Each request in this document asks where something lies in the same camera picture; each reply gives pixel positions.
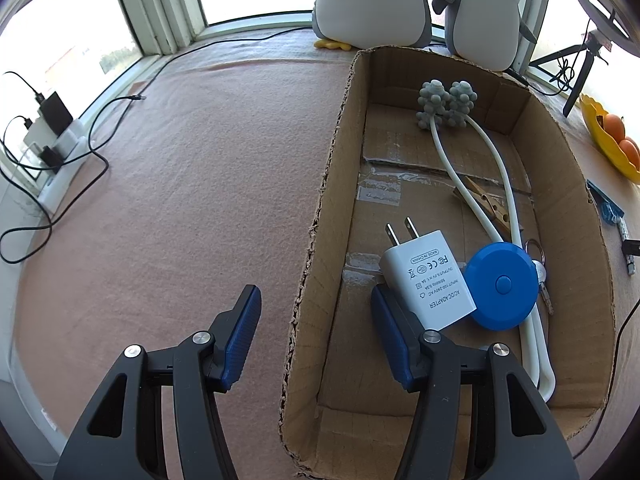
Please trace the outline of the blue plastic phone stand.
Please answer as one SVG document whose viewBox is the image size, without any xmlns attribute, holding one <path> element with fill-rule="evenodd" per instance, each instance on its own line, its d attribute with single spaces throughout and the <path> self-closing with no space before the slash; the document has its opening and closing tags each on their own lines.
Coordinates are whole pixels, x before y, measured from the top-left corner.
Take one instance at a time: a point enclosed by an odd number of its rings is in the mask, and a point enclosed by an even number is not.
<svg viewBox="0 0 640 480">
<path fill-rule="evenodd" d="M 616 226 L 620 220 L 624 218 L 624 211 L 618 206 L 614 200 L 605 194 L 596 184 L 591 180 L 587 180 L 587 188 L 590 191 L 593 199 L 596 201 L 598 211 L 601 218 L 611 226 Z"/>
</svg>

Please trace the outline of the white usb power adapter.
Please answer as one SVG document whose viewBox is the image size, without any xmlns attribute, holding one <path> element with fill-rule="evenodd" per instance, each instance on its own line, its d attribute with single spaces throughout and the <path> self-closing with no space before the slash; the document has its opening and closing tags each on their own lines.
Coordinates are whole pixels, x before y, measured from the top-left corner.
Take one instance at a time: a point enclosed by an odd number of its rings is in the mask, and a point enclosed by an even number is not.
<svg viewBox="0 0 640 480">
<path fill-rule="evenodd" d="M 420 235 L 410 218 L 406 226 L 411 238 L 403 243 L 385 226 L 392 246 L 380 260 L 384 280 L 426 330 L 443 330 L 470 315 L 474 301 L 444 234 Z"/>
</svg>

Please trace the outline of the silver key with ring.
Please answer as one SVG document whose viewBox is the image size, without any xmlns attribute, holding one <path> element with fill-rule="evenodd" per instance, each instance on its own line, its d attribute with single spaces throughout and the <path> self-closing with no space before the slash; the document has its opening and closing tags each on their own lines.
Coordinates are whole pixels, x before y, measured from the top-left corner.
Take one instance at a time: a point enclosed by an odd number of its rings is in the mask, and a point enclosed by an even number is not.
<svg viewBox="0 0 640 480">
<path fill-rule="evenodd" d="M 529 240 L 526 240 L 524 249 L 527 252 L 527 255 L 532 258 L 533 264 L 536 268 L 539 295 L 541 296 L 542 302 L 548 311 L 548 315 L 554 315 L 553 304 L 547 287 L 548 272 L 546 268 L 546 255 L 544 254 L 544 248 L 542 248 L 538 240 L 530 238 Z"/>
</svg>

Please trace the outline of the blue round tape measure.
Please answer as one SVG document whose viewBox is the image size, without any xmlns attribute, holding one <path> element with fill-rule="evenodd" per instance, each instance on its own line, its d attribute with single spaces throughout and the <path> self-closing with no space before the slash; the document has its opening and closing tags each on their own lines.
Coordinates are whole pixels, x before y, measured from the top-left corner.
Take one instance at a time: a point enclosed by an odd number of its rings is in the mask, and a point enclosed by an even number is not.
<svg viewBox="0 0 640 480">
<path fill-rule="evenodd" d="M 512 243 L 495 242 L 480 249 L 463 270 L 478 325 L 501 332 L 525 321 L 538 295 L 532 258 Z"/>
</svg>

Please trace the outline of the wooden clothespin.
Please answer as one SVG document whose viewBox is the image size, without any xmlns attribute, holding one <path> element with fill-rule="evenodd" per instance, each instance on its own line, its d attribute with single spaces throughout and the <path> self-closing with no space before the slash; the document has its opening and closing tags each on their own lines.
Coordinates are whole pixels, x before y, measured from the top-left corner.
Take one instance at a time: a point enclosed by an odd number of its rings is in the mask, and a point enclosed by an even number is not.
<svg viewBox="0 0 640 480">
<path fill-rule="evenodd" d="M 470 177 L 464 177 L 462 183 L 473 197 L 473 200 L 475 200 L 475 203 L 477 203 L 477 207 L 483 211 L 485 219 L 476 217 L 483 229 L 488 232 L 486 223 L 489 222 L 502 237 L 509 237 L 511 235 L 511 226 L 509 211 L 506 207 L 503 207 L 495 197 L 492 197 Z"/>
</svg>

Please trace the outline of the white neck massager roller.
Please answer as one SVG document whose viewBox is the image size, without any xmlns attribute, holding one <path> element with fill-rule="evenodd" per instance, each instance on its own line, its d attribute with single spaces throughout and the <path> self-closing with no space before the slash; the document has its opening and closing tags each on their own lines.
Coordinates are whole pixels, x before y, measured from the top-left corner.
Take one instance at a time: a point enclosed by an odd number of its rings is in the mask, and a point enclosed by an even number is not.
<svg viewBox="0 0 640 480">
<path fill-rule="evenodd" d="M 464 177 L 470 177 L 478 183 L 509 211 L 509 237 L 502 237 L 489 222 L 486 223 L 488 232 L 482 227 L 488 236 L 489 244 L 507 242 L 524 249 L 515 193 L 518 185 L 511 180 L 506 160 L 500 154 L 494 139 L 472 117 L 477 100 L 478 95 L 469 81 L 457 80 L 450 86 L 445 86 L 438 79 L 425 81 L 419 90 L 416 121 L 421 129 L 431 135 L 442 169 L 463 203 L 470 207 L 475 219 L 485 217 L 462 183 Z M 544 336 L 538 296 L 539 288 L 532 312 L 523 323 L 510 330 L 518 332 L 524 370 L 542 400 L 548 402 L 554 393 L 556 380 Z"/>
</svg>

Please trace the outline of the patterned white lighter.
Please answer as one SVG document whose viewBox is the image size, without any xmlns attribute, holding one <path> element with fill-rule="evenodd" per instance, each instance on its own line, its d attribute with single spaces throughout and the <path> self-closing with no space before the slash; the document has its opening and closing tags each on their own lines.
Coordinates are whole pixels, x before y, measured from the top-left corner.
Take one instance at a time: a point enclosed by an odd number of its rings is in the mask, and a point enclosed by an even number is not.
<svg viewBox="0 0 640 480">
<path fill-rule="evenodd" d="M 636 264 L 634 263 L 634 257 L 639 251 L 639 241 L 633 240 L 628 232 L 626 221 L 624 218 L 617 220 L 617 229 L 620 233 L 620 247 L 625 257 L 627 273 L 634 275 L 636 273 Z"/>
</svg>

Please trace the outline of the orange fruit front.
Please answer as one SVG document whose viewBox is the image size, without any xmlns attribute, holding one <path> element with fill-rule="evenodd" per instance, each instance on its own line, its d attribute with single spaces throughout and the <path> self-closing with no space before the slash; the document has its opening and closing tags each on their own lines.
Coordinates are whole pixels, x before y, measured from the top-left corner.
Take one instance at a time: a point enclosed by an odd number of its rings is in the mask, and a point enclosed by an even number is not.
<svg viewBox="0 0 640 480">
<path fill-rule="evenodd" d="M 633 140 L 623 138 L 618 142 L 618 146 L 622 150 L 622 152 L 626 155 L 629 162 L 634 168 L 640 170 L 640 152 L 638 150 L 638 146 L 634 144 Z"/>
</svg>

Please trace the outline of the orange fruit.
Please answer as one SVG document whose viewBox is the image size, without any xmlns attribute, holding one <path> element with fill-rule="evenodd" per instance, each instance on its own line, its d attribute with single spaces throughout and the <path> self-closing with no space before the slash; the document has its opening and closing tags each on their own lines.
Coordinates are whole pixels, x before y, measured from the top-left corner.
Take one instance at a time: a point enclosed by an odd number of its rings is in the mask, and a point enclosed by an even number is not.
<svg viewBox="0 0 640 480">
<path fill-rule="evenodd" d="M 634 168 L 640 170 L 640 152 L 638 150 L 638 146 L 634 144 L 633 140 L 623 138 L 618 142 L 618 146 L 622 150 L 622 152 L 626 155 L 629 162 Z"/>
<path fill-rule="evenodd" d="M 626 128 L 623 119 L 615 114 L 606 114 L 602 118 L 602 125 L 604 131 L 615 140 L 616 143 L 620 143 L 626 138 Z"/>
</svg>

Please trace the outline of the yellow leaf-shaped fruit bowl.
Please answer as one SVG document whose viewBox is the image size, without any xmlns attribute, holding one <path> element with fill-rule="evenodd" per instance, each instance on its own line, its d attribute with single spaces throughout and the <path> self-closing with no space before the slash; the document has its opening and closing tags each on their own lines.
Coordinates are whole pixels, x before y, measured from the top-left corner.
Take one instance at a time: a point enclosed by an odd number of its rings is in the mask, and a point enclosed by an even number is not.
<svg viewBox="0 0 640 480">
<path fill-rule="evenodd" d="M 639 184 L 639 170 L 631 163 L 615 139 L 598 122 L 598 118 L 604 117 L 608 112 L 599 102 L 585 93 L 579 97 L 579 107 L 591 139 L 600 148 L 600 151 L 625 178 L 634 184 Z"/>
</svg>

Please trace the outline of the open cardboard box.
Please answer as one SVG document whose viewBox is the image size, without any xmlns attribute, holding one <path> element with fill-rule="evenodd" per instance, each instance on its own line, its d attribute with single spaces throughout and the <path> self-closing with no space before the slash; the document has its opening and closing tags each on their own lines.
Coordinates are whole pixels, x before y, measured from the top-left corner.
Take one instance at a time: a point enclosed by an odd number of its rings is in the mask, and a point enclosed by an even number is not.
<svg viewBox="0 0 640 480">
<path fill-rule="evenodd" d="M 440 298 L 455 263 L 489 243 L 454 194 L 451 164 L 495 198 L 512 188 L 525 238 L 546 255 L 551 300 L 539 308 L 556 386 L 550 408 L 583 477 L 614 363 L 614 292 L 596 206 L 565 133 L 516 82 L 437 53 L 356 55 L 337 117 L 294 304 L 281 440 L 311 479 L 389 479 L 416 397 L 392 376 L 370 297 L 411 219 L 441 232 L 450 256 L 416 252 L 405 267 L 422 299 Z"/>
</svg>

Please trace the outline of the black tripod stand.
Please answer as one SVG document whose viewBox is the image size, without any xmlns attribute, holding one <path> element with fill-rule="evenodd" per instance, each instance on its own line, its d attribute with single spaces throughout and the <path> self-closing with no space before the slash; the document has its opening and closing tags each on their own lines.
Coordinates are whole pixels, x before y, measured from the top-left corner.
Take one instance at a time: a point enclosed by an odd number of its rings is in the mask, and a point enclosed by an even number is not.
<svg viewBox="0 0 640 480">
<path fill-rule="evenodd" d="M 600 55 L 601 49 L 606 47 L 611 47 L 611 41 L 600 30 L 593 29 L 585 33 L 580 44 L 573 44 L 529 62 L 530 68 L 545 74 L 548 83 L 556 85 L 555 92 L 550 93 L 550 96 L 568 93 L 562 109 L 564 117 L 570 116 L 582 94 L 594 61 L 598 58 L 608 64 Z"/>
</svg>

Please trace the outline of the small plush penguin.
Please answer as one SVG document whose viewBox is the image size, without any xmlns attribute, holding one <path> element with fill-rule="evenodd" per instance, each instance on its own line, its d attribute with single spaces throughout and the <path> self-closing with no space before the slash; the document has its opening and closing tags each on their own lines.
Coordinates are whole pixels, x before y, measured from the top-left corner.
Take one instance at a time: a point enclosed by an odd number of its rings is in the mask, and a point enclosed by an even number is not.
<svg viewBox="0 0 640 480">
<path fill-rule="evenodd" d="M 449 52 L 485 70 L 507 70 L 522 38 L 537 41 L 522 20 L 520 0 L 433 0 L 432 7 L 445 15 Z"/>
</svg>

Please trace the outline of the black charger adapter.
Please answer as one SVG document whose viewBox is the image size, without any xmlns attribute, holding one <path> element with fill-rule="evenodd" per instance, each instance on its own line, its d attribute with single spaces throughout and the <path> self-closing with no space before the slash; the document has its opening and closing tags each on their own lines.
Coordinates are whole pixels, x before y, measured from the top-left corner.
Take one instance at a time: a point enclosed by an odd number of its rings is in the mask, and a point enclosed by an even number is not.
<svg viewBox="0 0 640 480">
<path fill-rule="evenodd" d="M 58 92 L 53 92 L 42 101 L 39 105 L 39 113 L 56 136 L 62 136 L 74 120 Z"/>
</svg>

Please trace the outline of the large plush penguin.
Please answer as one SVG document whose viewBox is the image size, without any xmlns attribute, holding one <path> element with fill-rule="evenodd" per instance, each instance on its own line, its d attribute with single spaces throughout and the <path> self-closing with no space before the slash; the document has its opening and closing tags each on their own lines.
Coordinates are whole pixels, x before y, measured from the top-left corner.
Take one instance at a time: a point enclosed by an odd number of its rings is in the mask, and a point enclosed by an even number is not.
<svg viewBox="0 0 640 480">
<path fill-rule="evenodd" d="M 420 48 L 432 39 L 428 0 L 314 0 L 311 25 L 317 49 Z"/>
</svg>

